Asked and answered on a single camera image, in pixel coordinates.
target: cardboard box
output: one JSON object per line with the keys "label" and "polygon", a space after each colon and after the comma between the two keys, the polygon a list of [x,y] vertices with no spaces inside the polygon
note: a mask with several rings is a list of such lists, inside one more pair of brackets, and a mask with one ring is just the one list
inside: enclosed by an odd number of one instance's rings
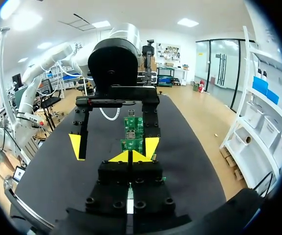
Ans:
{"label": "cardboard box", "polygon": [[[139,67],[138,71],[145,71],[144,63],[145,63],[145,56],[143,56],[143,61],[142,61],[141,66]],[[151,69],[152,69],[153,72],[157,71],[157,65],[156,65],[154,56],[151,57]]]}
{"label": "cardboard box", "polygon": [[225,158],[225,160],[227,161],[229,167],[235,167],[237,165],[232,156]]}
{"label": "cardboard box", "polygon": [[165,63],[165,66],[168,66],[168,67],[173,67],[174,66],[174,64],[173,63]]}
{"label": "cardboard box", "polygon": [[236,178],[237,181],[244,179],[242,172],[239,169],[236,169],[234,171],[234,175],[235,175],[235,178]]}
{"label": "cardboard box", "polygon": [[223,158],[230,157],[231,154],[226,147],[220,149],[220,153],[222,154]]}

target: black motor housing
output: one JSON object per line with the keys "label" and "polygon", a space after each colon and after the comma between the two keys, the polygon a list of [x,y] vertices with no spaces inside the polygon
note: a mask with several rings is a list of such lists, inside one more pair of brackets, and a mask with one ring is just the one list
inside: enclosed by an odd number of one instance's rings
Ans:
{"label": "black motor housing", "polygon": [[112,85],[136,86],[137,50],[125,39],[109,38],[100,41],[87,64],[96,92],[100,94],[107,94]]}

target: black work table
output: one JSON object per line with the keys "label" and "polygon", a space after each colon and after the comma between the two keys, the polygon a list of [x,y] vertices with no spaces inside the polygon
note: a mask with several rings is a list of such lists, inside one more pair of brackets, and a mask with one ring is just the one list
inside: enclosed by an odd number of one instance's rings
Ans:
{"label": "black work table", "polygon": [[[77,161],[68,136],[74,112],[60,123],[35,155],[16,188],[16,194],[36,213],[54,224],[66,217],[66,208],[85,209],[102,160],[121,152],[124,117],[129,109],[142,116],[141,104],[123,106],[117,120],[109,121],[99,109],[90,112],[86,161]],[[116,109],[104,109],[113,117]],[[198,219],[225,201],[219,178],[200,142],[167,96],[158,106],[161,139],[156,150],[166,185],[176,202],[176,214]],[[11,215],[18,215],[11,207]]]}

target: glass door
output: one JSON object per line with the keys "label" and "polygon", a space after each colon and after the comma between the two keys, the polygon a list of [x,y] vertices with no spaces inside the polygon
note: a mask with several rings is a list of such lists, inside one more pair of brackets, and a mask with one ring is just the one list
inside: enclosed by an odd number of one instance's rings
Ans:
{"label": "glass door", "polygon": [[239,71],[239,41],[211,41],[207,92],[231,107]]}
{"label": "glass door", "polygon": [[[250,46],[253,48],[257,48],[257,44],[256,43],[250,43]],[[250,61],[249,66],[249,77],[252,78],[255,73],[254,73],[254,64],[255,64],[255,68],[258,68],[258,59],[254,56],[254,61]],[[240,41],[240,67],[239,67],[239,82],[235,91],[235,99],[234,102],[231,106],[231,109],[234,110],[235,112],[238,110],[239,108],[239,103],[240,103],[240,99],[242,97],[243,94],[243,87],[246,85],[244,84],[244,80],[245,80],[245,67],[246,67],[246,46],[245,46],[245,41]],[[249,79],[249,87],[252,86],[252,79]],[[245,102],[249,101],[251,98],[250,94],[248,94],[245,98]],[[244,113],[244,108],[246,108],[246,105],[243,106],[242,112],[241,112],[241,116]]]}
{"label": "glass door", "polygon": [[207,83],[209,70],[209,41],[198,42],[196,44],[196,67],[195,67],[195,79],[196,83],[200,83],[201,80]]}

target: white bottle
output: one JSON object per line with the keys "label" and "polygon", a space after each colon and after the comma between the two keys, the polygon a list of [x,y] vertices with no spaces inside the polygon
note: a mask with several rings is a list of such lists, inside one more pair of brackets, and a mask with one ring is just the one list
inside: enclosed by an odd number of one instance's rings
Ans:
{"label": "white bottle", "polygon": [[262,78],[261,69],[258,69],[257,77],[260,78],[260,79]]}
{"label": "white bottle", "polygon": [[262,74],[261,79],[262,79],[263,81],[267,81],[267,72],[266,72],[266,71],[263,71],[263,74]]}

